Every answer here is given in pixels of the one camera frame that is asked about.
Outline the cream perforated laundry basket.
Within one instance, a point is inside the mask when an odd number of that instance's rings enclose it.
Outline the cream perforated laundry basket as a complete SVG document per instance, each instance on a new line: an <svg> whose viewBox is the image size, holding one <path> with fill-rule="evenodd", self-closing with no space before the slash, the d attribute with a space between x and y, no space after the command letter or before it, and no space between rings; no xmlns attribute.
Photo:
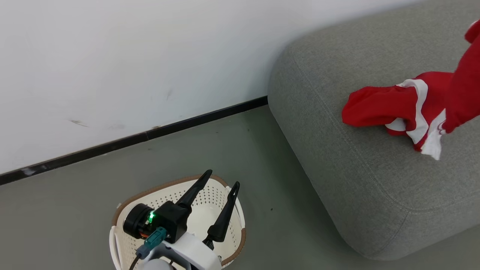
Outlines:
<svg viewBox="0 0 480 270"><path fill-rule="evenodd" d="M123 223L130 210L139 203L157 208L166 201L176 202L198 179L199 175L185 177L140 192L118 205L109 234L109 248L115 270L128 270L135 258L135 250L143 243L123 232ZM187 221L187 238L195 236L201 242L214 224L228 200L231 188L216 175L212 175L192 204ZM214 242L214 253L219 261L213 270L225 270L241 253L246 241L245 216L239 200L235 202L226 237Z"/></svg>

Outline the grey fabric sofa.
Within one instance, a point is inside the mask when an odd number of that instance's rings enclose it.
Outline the grey fabric sofa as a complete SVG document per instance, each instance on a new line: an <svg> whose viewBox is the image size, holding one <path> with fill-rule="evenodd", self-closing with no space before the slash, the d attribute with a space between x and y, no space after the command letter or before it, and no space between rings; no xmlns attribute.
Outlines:
<svg viewBox="0 0 480 270"><path fill-rule="evenodd" d="M426 0L324 27L291 43L268 103L342 238L396 260L480 225L480 117L442 138L439 161L384 127L343 124L351 92L452 72L480 0Z"/></svg>

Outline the red and white garment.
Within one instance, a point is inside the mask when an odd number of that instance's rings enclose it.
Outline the red and white garment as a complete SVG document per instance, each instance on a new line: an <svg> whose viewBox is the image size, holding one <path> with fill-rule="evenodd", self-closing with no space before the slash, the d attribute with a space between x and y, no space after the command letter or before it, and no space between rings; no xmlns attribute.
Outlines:
<svg viewBox="0 0 480 270"><path fill-rule="evenodd" d="M465 34L469 48L454 72L424 72L391 87L350 94L342 121L354 127L384 125L408 136L414 149L440 159L444 134L480 116L480 20Z"/></svg>

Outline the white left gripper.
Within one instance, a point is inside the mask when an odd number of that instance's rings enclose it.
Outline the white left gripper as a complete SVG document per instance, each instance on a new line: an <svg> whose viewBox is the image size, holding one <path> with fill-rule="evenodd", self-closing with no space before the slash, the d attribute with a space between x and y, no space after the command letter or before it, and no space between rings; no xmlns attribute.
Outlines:
<svg viewBox="0 0 480 270"><path fill-rule="evenodd" d="M212 169L208 169L175 205L192 210L192 203L212 173ZM135 250L135 258L128 270L213 270L219 263L213 251L214 242L225 240L239 189L240 183L237 181L228 193L221 213L201 242L195 236L187 238L186 232L177 242L170 244L166 241L166 229L153 226L157 208L143 203L135 205L124 220L123 232L135 239L142 239L143 243Z"/></svg>

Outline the black baseboard strip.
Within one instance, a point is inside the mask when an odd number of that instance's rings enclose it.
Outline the black baseboard strip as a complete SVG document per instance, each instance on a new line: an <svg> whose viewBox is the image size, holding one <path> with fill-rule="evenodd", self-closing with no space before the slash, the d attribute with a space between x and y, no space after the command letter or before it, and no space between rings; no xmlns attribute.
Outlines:
<svg viewBox="0 0 480 270"><path fill-rule="evenodd" d="M267 96L260 97L247 102L229 106L227 108L199 115L193 118L188 118L186 120L172 123L169 125L151 128L150 130L142 133L137 133L128 137L108 142L106 144L84 149L82 151L77 151L69 155L64 155L55 159L47 160L14 171L9 171L7 173L2 173L0 174L0 186L26 179L31 176L37 176L38 174L46 173L47 171L52 171L97 156L105 155L119 149L137 145L139 143L144 143L149 140L154 140L159 137L170 135L179 131L194 128L196 126L226 118L231 115L266 106L268 103L269 101Z"/></svg>

